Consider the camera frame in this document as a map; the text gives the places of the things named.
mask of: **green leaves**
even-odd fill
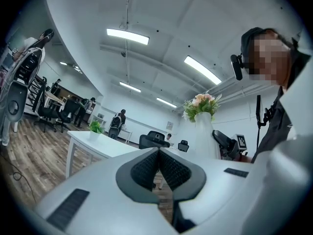
[[[104,132],[103,128],[100,127],[100,123],[98,121],[91,122],[89,129],[98,134],[102,134]]]
[[[184,104],[184,110],[185,110],[185,118],[189,119],[191,122],[195,122],[195,115],[200,112],[208,112],[211,114],[212,119],[213,115],[217,112],[217,109],[219,108],[218,101],[221,99],[222,94],[218,95],[214,100],[209,100],[206,97],[202,97],[200,103],[195,105],[192,103],[192,101],[186,101]]]

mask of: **flower vase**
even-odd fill
[[[221,159],[219,145],[212,136],[213,126],[211,123],[211,114],[200,112],[195,115],[195,121],[197,155],[211,159]]]
[[[90,131],[89,140],[92,141],[92,142],[97,141],[99,136],[100,136],[99,133],[96,133],[94,131]]]

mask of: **ceiling light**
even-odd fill
[[[197,71],[199,71],[203,75],[205,75],[208,79],[210,79],[216,85],[222,82],[216,75],[214,75],[206,67],[198,63],[195,59],[191,58],[190,56],[186,57],[185,63],[190,65],[192,68],[195,68]]]
[[[133,87],[133,86],[130,86],[130,85],[128,85],[128,84],[124,84],[124,83],[122,83],[122,82],[119,82],[119,84],[120,84],[120,85],[123,85],[123,86],[125,86],[125,87],[127,87],[127,88],[129,88],[129,89],[132,89],[132,90],[134,90],[134,91],[136,91],[136,92],[141,92],[140,89],[137,89],[137,88],[135,88],[135,87]]]
[[[169,102],[166,102],[165,100],[163,100],[163,99],[161,99],[161,98],[157,98],[157,100],[161,101],[162,103],[168,104],[169,106],[172,106],[172,107],[174,107],[174,108],[177,107],[176,105],[171,104],[171,103],[169,103]]]
[[[142,43],[144,45],[147,45],[149,42],[149,37],[144,37],[135,33],[131,33],[124,30],[117,30],[117,29],[107,29],[107,33],[109,36],[114,37],[121,37],[126,38],[128,40],[136,41],[139,43]]]

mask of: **black office chair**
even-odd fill
[[[64,109],[61,112],[57,112],[58,118],[61,122],[56,122],[53,126],[60,125],[61,126],[61,133],[63,133],[63,127],[70,130],[66,124],[64,123],[71,123],[74,118],[74,113],[78,110],[79,104],[75,101],[68,99],[65,103]]]
[[[48,107],[45,107],[45,85],[46,85],[46,83],[47,83],[47,79],[44,77],[44,82],[43,82],[42,88],[40,89],[40,91],[42,92],[41,102],[40,102],[39,108],[37,110],[38,115],[42,118],[39,119],[38,121],[34,122],[34,125],[36,125],[37,123],[43,123],[44,124],[44,132],[45,132],[45,126],[46,125],[50,126],[51,128],[54,129],[54,131],[56,131],[55,127],[53,126],[53,124],[51,122],[48,121],[48,119],[49,118],[58,118],[58,114],[56,111],[54,111],[53,109],[50,109]]]
[[[149,131],[148,136],[159,140],[165,140],[165,135],[157,131]]]
[[[189,145],[186,140],[182,140],[180,141],[180,143],[178,143],[178,150],[187,152],[188,149],[189,149]]]
[[[150,147],[170,147],[170,143],[148,135],[141,135],[139,138],[139,149]]]

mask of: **potted plant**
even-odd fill
[[[98,121],[92,121],[90,124],[90,137],[91,141],[96,141],[100,134],[103,134],[104,130],[100,127],[100,123]]]
[[[199,94],[192,101],[184,104],[183,117],[196,123],[196,153],[212,159],[220,159],[220,149],[212,136],[211,121],[219,105],[222,95],[214,98],[209,94]]]

